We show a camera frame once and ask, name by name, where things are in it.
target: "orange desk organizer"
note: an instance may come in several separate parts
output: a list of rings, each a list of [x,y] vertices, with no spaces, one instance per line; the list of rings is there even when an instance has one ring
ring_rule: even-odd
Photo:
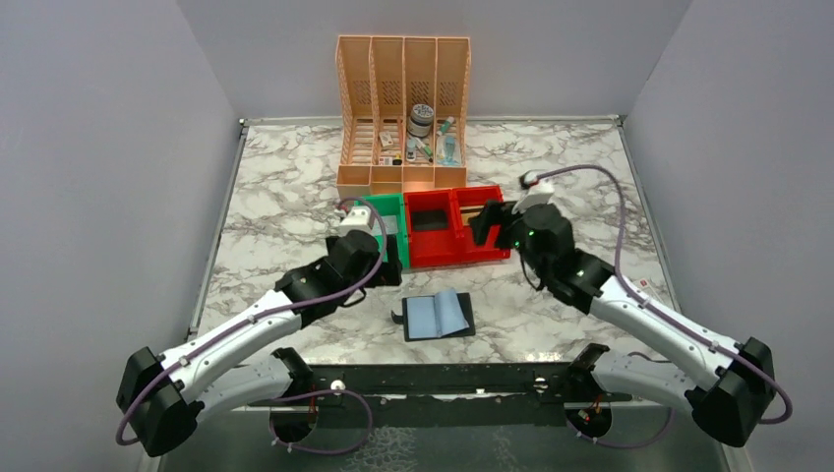
[[[343,35],[336,70],[344,141],[336,177],[339,196],[361,197],[466,186],[465,137],[471,49],[468,37]],[[454,118],[447,134],[460,149],[458,166],[405,159],[406,123],[414,104],[435,110],[427,144],[437,155],[437,130]],[[382,148],[387,131],[393,146]],[[396,154],[402,165],[387,165]]]

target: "green box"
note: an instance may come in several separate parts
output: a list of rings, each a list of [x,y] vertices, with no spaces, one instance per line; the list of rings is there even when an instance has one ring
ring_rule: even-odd
[[[369,195],[363,197],[363,199],[373,205],[383,218],[386,216],[396,218],[396,251],[399,253],[402,268],[411,267],[411,262],[408,259],[408,228],[405,226],[405,202],[402,199],[402,194]],[[380,245],[383,244],[382,235],[377,236],[377,242]]]

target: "open book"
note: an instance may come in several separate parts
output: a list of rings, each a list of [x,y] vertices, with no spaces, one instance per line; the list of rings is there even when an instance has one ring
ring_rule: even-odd
[[[406,298],[403,300],[403,312],[409,340],[435,339],[470,328],[458,294],[452,288],[433,297]]]

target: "white wall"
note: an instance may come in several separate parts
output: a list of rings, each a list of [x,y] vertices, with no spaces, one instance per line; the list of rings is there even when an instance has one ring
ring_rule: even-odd
[[[178,0],[235,110],[340,113],[336,38],[472,37],[470,115],[628,113],[690,0]]]
[[[832,25],[830,0],[693,0],[625,122],[685,312],[769,343],[795,400],[757,472],[834,458]]]
[[[185,335],[237,128],[173,0],[0,5],[4,471],[134,470],[116,388]]]

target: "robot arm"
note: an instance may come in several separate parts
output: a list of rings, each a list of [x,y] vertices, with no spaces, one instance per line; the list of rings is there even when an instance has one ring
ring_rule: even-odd
[[[369,275],[381,257],[371,215],[363,206],[352,209],[339,224],[340,235],[327,238],[327,256],[291,269],[231,320],[159,355],[145,347],[128,359],[116,403],[150,456],[173,449],[218,412],[291,390],[299,366],[306,365],[287,354],[240,366],[259,349],[361,302],[365,288],[399,285],[402,265],[393,236],[386,239],[388,262]],[[338,295],[369,276],[358,289],[361,299],[348,302],[355,292]],[[300,302],[310,303],[283,309]]]
[[[570,222],[549,203],[550,183],[534,174],[519,180],[528,189],[521,200],[487,202],[469,220],[475,244],[485,244],[492,233],[496,247],[519,253],[525,276],[528,266],[536,274],[534,288],[624,329],[671,361],[659,365],[591,345],[572,363],[571,381],[590,393],[630,393],[675,407],[714,439],[744,445],[775,390],[732,356],[772,379],[770,349],[755,338],[738,343],[649,299],[614,267],[575,247]],[[681,326],[709,344],[695,342]]]

